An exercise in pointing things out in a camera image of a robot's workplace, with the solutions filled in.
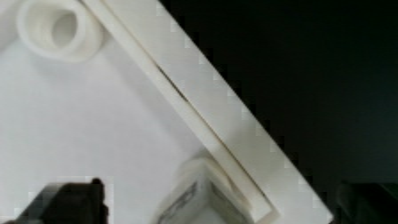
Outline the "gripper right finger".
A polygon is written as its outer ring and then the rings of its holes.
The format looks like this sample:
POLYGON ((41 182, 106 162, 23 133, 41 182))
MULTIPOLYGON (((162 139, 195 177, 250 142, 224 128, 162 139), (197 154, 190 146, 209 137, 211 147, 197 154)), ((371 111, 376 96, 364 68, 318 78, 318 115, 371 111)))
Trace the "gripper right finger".
POLYGON ((332 224, 398 224, 398 183, 339 185, 332 224))

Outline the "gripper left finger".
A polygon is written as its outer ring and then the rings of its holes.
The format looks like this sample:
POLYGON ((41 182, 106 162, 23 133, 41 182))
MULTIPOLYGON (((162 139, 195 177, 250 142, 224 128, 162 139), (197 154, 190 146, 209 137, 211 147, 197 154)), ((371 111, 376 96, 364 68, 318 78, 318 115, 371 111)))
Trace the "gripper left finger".
POLYGON ((108 224, 101 179, 50 183, 14 219, 14 224, 108 224))

